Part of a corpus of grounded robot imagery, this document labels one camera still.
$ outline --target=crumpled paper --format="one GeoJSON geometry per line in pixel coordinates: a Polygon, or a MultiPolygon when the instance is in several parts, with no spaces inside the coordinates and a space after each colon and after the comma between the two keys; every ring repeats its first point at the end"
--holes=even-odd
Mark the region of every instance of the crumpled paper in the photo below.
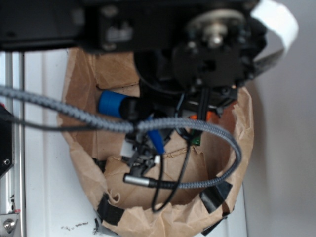
{"type": "MultiPolygon", "coordinates": [[[[132,54],[88,55],[80,49],[69,53],[65,77],[63,101],[97,114],[101,89],[137,96],[138,76],[135,72],[132,54]]],[[[59,115],[61,126],[79,125],[80,122],[59,115]]],[[[167,207],[153,214],[150,209],[154,190],[122,181],[128,167],[120,161],[120,147],[124,134],[107,131],[63,133],[70,147],[70,155],[78,178],[95,210],[104,193],[109,202],[124,208],[118,225],[103,225],[122,237],[191,237],[214,225],[231,213],[240,190],[253,147],[254,130],[251,97],[245,88],[239,91],[238,101],[227,108],[219,119],[212,116],[212,123],[230,131],[242,149],[242,162],[236,172],[226,181],[233,185],[224,203],[208,213],[199,197],[201,190],[178,190],[167,207]],[[104,174],[92,158],[106,160],[104,174]]],[[[176,134],[166,145],[166,180],[177,180],[184,160],[186,145],[176,134]]],[[[222,175],[234,162],[235,154],[220,138],[203,133],[201,146],[191,149],[190,160],[183,182],[206,180],[222,175]]],[[[159,166],[147,174],[158,178],[159,166]]],[[[163,202],[170,191],[161,190],[158,202],[163,202]]]]}

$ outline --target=cable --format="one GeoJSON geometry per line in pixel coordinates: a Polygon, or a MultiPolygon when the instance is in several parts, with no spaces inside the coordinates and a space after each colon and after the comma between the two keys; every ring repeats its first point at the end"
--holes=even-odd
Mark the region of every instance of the cable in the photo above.
{"type": "Polygon", "coordinates": [[[96,130],[94,127],[90,126],[67,126],[67,127],[58,127],[58,126],[46,126],[46,125],[40,125],[40,124],[35,124],[32,122],[27,122],[25,120],[18,119],[16,117],[13,117],[12,115],[1,115],[0,114],[0,119],[4,121],[9,121],[15,124],[19,124],[21,126],[25,127],[31,127],[34,129],[39,129],[43,131],[50,131],[50,132],[80,132],[80,131],[92,131],[96,130]]]}
{"type": "Polygon", "coordinates": [[[158,198],[158,193],[159,193],[159,190],[161,189],[161,184],[162,184],[163,165],[161,165],[161,162],[160,162],[159,180],[158,180],[158,184],[157,184],[157,187],[156,187],[155,195],[154,195],[154,198],[153,198],[153,201],[152,201],[152,211],[153,211],[153,213],[159,212],[162,209],[164,209],[164,207],[167,206],[167,204],[169,202],[171,202],[171,200],[173,199],[173,197],[174,197],[175,193],[177,192],[178,187],[179,187],[179,185],[181,183],[181,180],[183,178],[184,172],[185,172],[185,170],[187,168],[189,157],[190,157],[190,142],[188,141],[187,142],[187,152],[186,152],[186,156],[185,156],[184,161],[183,161],[183,165],[182,165],[182,168],[181,168],[181,171],[180,171],[180,175],[179,175],[178,181],[173,186],[172,192],[170,193],[170,195],[166,199],[166,201],[163,203],[163,205],[160,208],[155,209],[156,201],[157,201],[157,198],[158,198]]]}
{"type": "MultiPolygon", "coordinates": [[[[55,110],[59,113],[67,115],[71,118],[75,118],[81,122],[86,123],[88,126],[95,127],[97,129],[104,129],[107,131],[119,133],[133,133],[137,131],[147,132],[151,130],[187,127],[214,134],[224,139],[231,145],[231,147],[235,151],[236,158],[233,165],[221,177],[217,177],[215,179],[207,181],[182,183],[179,185],[180,189],[207,188],[218,185],[227,177],[229,177],[237,169],[238,165],[241,162],[241,149],[233,136],[225,129],[201,120],[192,120],[188,118],[158,118],[153,120],[141,121],[138,124],[132,124],[130,122],[114,122],[80,110],[74,106],[56,101],[54,99],[21,90],[16,90],[10,87],[0,86],[0,95],[55,110]]],[[[161,183],[161,188],[172,189],[174,185],[174,182],[163,181],[161,183]]]]}

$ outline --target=white surface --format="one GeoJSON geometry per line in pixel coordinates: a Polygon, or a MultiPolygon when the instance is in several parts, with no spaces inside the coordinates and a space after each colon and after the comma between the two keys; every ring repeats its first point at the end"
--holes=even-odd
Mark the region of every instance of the white surface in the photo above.
{"type": "Polygon", "coordinates": [[[286,54],[297,38],[299,29],[297,21],[289,9],[273,0],[261,0],[251,12],[251,16],[280,37],[286,54]]]}
{"type": "Polygon", "coordinates": [[[314,237],[316,1],[281,2],[300,33],[284,61],[249,85],[256,135],[244,181],[248,236],[314,237]]]}
{"type": "MultiPolygon", "coordinates": [[[[28,53],[25,61],[25,90],[60,100],[66,51],[28,53]]],[[[56,124],[56,113],[32,105],[26,105],[25,118],[56,124]]],[[[77,179],[62,135],[26,129],[25,137],[27,237],[93,236],[96,215],[77,179]]],[[[234,213],[209,236],[247,236],[242,191],[234,213]]]]}

